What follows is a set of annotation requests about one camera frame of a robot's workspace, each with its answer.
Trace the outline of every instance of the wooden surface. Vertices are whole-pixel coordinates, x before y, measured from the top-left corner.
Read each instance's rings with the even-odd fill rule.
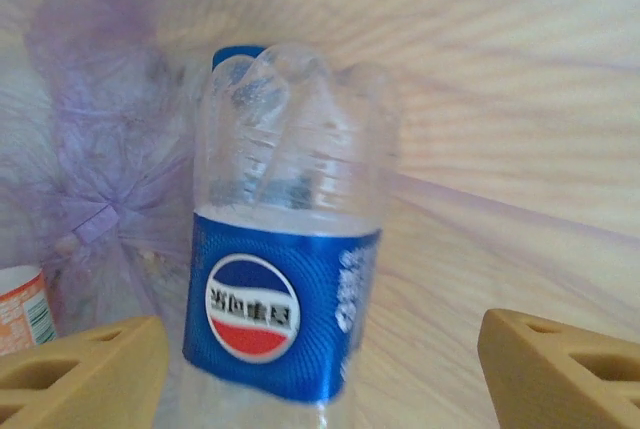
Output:
[[[490,307],[640,340],[638,1],[154,3],[187,76],[223,44],[302,40],[399,82],[359,428],[496,428],[475,350]]]

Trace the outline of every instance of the tan plastic piece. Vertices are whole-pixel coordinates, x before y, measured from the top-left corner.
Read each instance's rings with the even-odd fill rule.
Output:
[[[640,428],[640,345],[492,309],[478,354],[502,429]]]
[[[2,429],[149,429],[169,364],[155,317],[0,358]]]

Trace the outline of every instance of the bottle label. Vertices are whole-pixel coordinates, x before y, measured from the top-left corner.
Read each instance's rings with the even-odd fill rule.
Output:
[[[224,380],[327,401],[360,342],[380,231],[272,233],[194,220],[183,353]]]

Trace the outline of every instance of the clear plastic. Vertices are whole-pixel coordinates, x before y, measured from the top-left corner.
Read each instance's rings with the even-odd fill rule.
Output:
[[[299,235],[360,236],[382,226],[400,111],[380,68],[334,72],[309,47],[277,45],[255,60],[236,56],[218,66],[202,109],[200,216]],[[353,375],[329,403],[301,404],[185,366],[177,427],[352,425]]]

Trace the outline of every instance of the circular logo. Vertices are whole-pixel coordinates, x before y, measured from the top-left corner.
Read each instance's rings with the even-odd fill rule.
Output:
[[[296,339],[298,297],[267,261],[249,254],[223,257],[211,269],[206,291],[209,326],[222,347],[238,359],[271,362]]]

